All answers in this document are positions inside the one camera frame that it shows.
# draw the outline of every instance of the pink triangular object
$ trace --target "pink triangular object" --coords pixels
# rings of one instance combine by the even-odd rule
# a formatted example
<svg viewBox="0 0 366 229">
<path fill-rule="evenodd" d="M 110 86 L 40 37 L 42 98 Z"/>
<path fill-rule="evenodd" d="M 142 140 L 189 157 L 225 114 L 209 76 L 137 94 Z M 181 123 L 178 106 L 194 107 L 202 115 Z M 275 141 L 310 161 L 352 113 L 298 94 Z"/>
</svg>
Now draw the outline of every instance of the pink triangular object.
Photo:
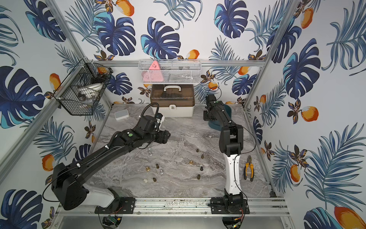
<svg viewBox="0 0 366 229">
<path fill-rule="evenodd" d="M 144 82 L 163 82 L 164 78 L 160 71 L 159 63 L 154 60 L 154 62 L 150 65 L 149 70 L 158 70 L 156 72 L 146 71 L 143 76 Z"/>
</svg>

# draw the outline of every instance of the brown translucent lid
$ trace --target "brown translucent lid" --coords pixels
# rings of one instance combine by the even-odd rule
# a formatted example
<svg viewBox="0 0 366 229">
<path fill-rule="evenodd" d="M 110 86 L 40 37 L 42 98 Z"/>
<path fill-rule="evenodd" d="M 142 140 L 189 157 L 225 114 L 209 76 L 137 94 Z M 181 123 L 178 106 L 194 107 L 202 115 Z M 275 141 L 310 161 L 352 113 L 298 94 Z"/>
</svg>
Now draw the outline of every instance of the brown translucent lid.
<svg viewBox="0 0 366 229">
<path fill-rule="evenodd" d="M 177 107 L 193 107 L 193 85 L 153 84 L 150 100 L 152 103 L 158 103 L 159 107 L 169 107 L 172 104 Z"/>
</svg>

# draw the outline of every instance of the wallpaper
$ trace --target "wallpaper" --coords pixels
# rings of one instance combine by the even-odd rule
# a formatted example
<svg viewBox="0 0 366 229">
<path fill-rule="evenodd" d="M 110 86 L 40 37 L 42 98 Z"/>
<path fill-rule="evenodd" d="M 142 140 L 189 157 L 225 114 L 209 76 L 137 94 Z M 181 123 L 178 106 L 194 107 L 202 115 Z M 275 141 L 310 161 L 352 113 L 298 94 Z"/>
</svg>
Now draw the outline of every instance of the wallpaper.
<svg viewBox="0 0 366 229">
<path fill-rule="evenodd" d="M 0 2 L 0 160 L 37 118 L 77 60 L 43 1 Z M 58 163 L 85 157 L 102 128 L 108 105 L 93 116 L 70 116 L 58 108 L 0 185 L 0 228 L 50 226 L 58 203 L 42 192 Z M 46 198 L 56 200 L 50 190 Z"/>
<path fill-rule="evenodd" d="M 366 228 L 365 10 L 302 0 L 246 104 L 297 229 Z"/>
<path fill-rule="evenodd" d="M 289 0 L 263 0 L 260 4 L 243 0 L 58 2 L 86 57 L 103 61 L 265 60 L 288 4 Z M 63 56 L 65 63 L 72 65 L 72 59 Z M 223 102 L 242 104 L 258 69 L 204 68 L 201 83 L 195 85 L 196 103 L 203 103 L 207 93 L 222 92 Z M 111 101 L 149 102 L 151 86 L 141 84 L 140 72 L 134 68 L 117 68 L 115 73 L 113 86 L 109 87 L 114 93 L 109 93 Z"/>
</svg>

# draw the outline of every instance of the gray marble surface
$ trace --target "gray marble surface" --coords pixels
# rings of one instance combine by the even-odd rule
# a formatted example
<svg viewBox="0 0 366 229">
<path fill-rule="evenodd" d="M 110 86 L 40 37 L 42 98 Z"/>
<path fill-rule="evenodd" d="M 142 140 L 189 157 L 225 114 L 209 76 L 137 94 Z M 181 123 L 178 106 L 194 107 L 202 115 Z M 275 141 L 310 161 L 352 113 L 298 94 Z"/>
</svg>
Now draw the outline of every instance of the gray marble surface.
<svg viewBox="0 0 366 229">
<path fill-rule="evenodd" d="M 114 106 L 98 138 L 95 149 L 103 147 L 116 131 L 133 128 L 144 107 Z M 127 109 L 130 117 L 116 121 L 114 113 Z M 211 129 L 203 120 L 204 106 L 194 108 L 189 118 L 166 118 L 161 130 L 168 130 L 171 137 L 167 144 L 151 144 L 152 156 L 147 149 L 135 149 L 114 160 L 97 172 L 89 183 L 111 187 L 120 195 L 138 197 L 213 197 L 223 196 L 226 183 L 224 154 L 219 150 L 220 132 Z M 153 115 L 149 108 L 145 114 Z M 245 126 L 241 106 L 232 106 L 232 119 Z M 242 152 L 253 149 L 249 133 L 244 130 Z M 254 164 L 254 181 L 244 180 L 243 169 L 248 155 Z M 255 152 L 240 156 L 240 185 L 248 197 L 269 197 Z"/>
</svg>

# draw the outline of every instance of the toolbox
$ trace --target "toolbox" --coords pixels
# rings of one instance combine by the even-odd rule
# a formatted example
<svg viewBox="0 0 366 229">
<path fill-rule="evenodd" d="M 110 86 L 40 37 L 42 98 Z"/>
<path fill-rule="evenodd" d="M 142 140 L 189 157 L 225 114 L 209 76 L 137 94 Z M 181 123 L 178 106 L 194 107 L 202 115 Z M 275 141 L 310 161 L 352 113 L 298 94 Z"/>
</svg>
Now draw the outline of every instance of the toolbox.
<svg viewBox="0 0 366 229">
<path fill-rule="evenodd" d="M 192 84 L 153 84 L 150 100 L 159 104 L 159 113 L 165 117 L 192 117 L 194 91 Z"/>
</svg>

